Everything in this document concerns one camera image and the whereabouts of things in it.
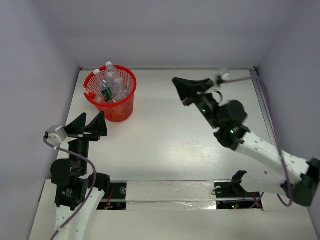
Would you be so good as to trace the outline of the red cap clear bottle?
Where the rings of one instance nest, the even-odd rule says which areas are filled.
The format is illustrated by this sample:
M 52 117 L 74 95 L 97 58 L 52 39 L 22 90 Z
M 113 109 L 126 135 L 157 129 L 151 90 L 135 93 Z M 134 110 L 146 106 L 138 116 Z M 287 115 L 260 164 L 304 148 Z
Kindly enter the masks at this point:
M 97 104 L 103 104 L 105 101 L 105 98 L 103 95 L 95 94 L 94 92 L 89 93 L 88 96 L 91 100 L 93 100 Z

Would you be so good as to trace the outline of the clear unlabelled plastic bottle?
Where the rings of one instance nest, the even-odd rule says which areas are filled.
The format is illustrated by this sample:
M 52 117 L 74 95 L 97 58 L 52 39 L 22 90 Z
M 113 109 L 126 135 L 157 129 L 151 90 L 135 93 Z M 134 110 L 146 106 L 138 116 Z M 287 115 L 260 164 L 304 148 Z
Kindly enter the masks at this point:
M 118 69 L 112 64 L 112 62 L 107 61 L 105 63 L 105 66 L 106 77 L 114 98 L 118 92 L 126 90 L 126 87 L 124 85 L 123 79 L 118 72 Z

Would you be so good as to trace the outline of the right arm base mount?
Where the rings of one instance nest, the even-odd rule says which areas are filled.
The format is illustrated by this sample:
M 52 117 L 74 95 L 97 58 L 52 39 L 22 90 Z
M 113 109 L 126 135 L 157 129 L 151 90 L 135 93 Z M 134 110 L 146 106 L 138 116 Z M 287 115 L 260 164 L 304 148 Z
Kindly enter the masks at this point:
M 241 186 L 245 174 L 247 174 L 247 171 L 239 170 L 231 180 L 214 183 L 211 195 L 216 197 L 216 208 L 218 210 L 263 210 L 260 192 L 248 192 Z

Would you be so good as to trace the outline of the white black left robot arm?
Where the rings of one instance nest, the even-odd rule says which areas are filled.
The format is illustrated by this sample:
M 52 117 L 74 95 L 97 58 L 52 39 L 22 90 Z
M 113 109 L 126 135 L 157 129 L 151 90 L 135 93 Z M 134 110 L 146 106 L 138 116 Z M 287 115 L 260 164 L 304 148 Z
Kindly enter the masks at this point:
M 44 143 L 67 158 L 55 160 L 50 167 L 55 193 L 55 232 L 53 240 L 87 240 L 97 207 L 111 191 L 110 176 L 98 173 L 88 159 L 90 142 L 107 136 L 104 112 L 90 123 L 82 113 L 67 126 L 52 126 Z

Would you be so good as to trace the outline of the purple label small bottle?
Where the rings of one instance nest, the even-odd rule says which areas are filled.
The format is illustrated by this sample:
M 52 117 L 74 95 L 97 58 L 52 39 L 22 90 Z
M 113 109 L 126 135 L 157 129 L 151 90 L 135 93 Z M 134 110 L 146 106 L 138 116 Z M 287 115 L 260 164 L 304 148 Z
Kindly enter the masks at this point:
M 117 95 L 114 97 L 114 100 L 116 102 L 121 102 L 123 100 L 125 100 L 128 96 L 129 92 L 125 89 L 125 90 L 122 90 L 122 91 L 119 91 L 117 93 Z

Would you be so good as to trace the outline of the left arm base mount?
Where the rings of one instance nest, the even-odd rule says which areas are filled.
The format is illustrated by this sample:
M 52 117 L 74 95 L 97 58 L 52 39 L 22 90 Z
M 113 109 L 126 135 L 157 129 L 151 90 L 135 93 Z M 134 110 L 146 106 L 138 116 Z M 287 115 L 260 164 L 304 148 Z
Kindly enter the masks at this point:
M 110 191 L 104 195 L 97 210 L 118 211 L 126 210 L 127 202 L 127 182 L 126 181 L 112 181 L 110 184 Z

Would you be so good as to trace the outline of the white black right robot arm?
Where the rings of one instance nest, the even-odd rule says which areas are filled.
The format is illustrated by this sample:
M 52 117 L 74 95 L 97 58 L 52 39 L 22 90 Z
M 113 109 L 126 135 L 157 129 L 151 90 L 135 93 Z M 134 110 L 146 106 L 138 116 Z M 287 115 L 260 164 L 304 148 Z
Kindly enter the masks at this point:
M 320 161 L 316 158 L 305 160 L 282 151 L 258 137 L 243 123 L 248 114 L 238 100 L 219 103 L 209 92 L 216 93 L 222 84 L 228 83 L 225 75 L 214 80 L 188 80 L 175 77 L 172 82 L 184 106 L 195 105 L 209 125 L 215 130 L 213 134 L 224 148 L 248 156 L 281 175 L 282 179 L 260 180 L 251 182 L 243 180 L 247 174 L 239 170 L 229 181 L 229 189 L 235 196 L 244 193 L 264 192 L 286 196 L 286 206 L 297 204 L 310 207 L 320 183 Z

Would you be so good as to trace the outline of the green label clear bottle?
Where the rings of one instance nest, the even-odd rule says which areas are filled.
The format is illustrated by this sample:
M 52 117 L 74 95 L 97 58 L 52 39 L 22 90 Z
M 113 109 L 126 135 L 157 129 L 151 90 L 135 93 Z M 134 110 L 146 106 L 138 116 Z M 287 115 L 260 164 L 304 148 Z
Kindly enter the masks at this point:
M 111 104 L 114 102 L 114 98 L 109 86 L 109 83 L 107 81 L 107 78 L 105 74 L 100 71 L 99 69 L 95 69 L 93 71 L 93 74 L 95 76 L 96 84 L 98 86 L 98 89 L 101 92 L 101 95 L 103 96 L 104 100 L 108 103 Z

